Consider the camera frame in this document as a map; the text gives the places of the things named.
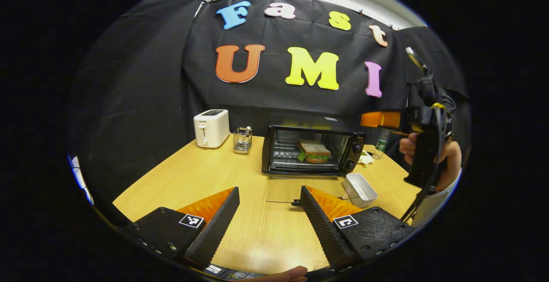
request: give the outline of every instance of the lettuce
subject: lettuce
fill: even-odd
[[[298,155],[298,160],[299,161],[304,161],[305,158],[312,158],[312,159],[323,159],[323,160],[328,160],[330,158],[330,156],[321,156],[321,155],[306,155],[305,154],[305,151],[303,150],[303,148],[301,148],[302,150],[302,153],[300,153]]]

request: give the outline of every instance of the cable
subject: cable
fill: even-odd
[[[427,180],[427,184],[419,192],[418,196],[416,197],[416,199],[414,200],[412,205],[410,205],[408,210],[406,210],[406,213],[404,213],[404,215],[400,219],[401,221],[403,221],[405,223],[410,219],[410,217],[412,215],[414,215],[416,213],[417,208],[419,207],[419,205],[421,204],[421,202],[423,201],[425,196],[427,196],[427,193],[431,190],[432,184],[433,184],[434,180],[436,179],[435,176],[437,175],[437,171],[438,171],[438,167],[439,167],[438,161],[439,161],[440,155],[442,153],[444,136],[446,134],[446,125],[442,124],[440,109],[435,111],[435,117],[437,118],[437,131],[439,133],[438,134],[439,146],[438,146],[438,151],[437,151],[437,157],[436,157],[435,163],[433,165],[433,172],[431,173],[431,176],[430,176],[429,180]]]
[[[347,201],[347,200],[350,200],[350,198],[339,198],[340,200],[342,201]],[[278,201],[266,201],[268,203],[285,203],[285,204],[291,204],[293,202],[278,202]]]
[[[441,97],[442,97],[443,102],[446,102],[447,104],[449,104],[448,112],[453,114],[453,112],[455,111],[455,101],[449,95],[447,95],[445,93],[443,93],[441,95]]]

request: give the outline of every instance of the letter m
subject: letter m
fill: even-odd
[[[335,78],[335,63],[339,57],[331,52],[323,52],[318,60],[314,60],[304,48],[289,48],[292,54],[292,69],[290,76],[286,77],[286,83],[291,85],[303,85],[302,70],[307,83],[312,86],[320,75],[318,86],[325,89],[338,90],[339,84]]]

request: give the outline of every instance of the metal utensil holder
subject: metal utensil holder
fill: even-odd
[[[246,136],[246,128],[238,128],[233,134],[235,153],[249,153],[251,149],[251,129]]]

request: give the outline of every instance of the wooden table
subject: wooden table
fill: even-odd
[[[178,210],[238,186],[240,206],[212,263],[263,274],[298,265],[310,271],[329,266],[303,209],[281,201],[299,198],[302,185],[348,198],[341,184],[344,177],[287,179],[263,174],[263,137],[253,137],[247,155],[234,153],[232,143],[232,134],[217,149],[190,142],[131,185],[113,204],[134,222],[158,207]],[[374,146],[365,145],[365,150],[373,152]],[[402,180],[407,172],[386,155],[365,167],[358,165],[353,172],[361,173],[378,193],[372,206],[398,218],[420,190]]]

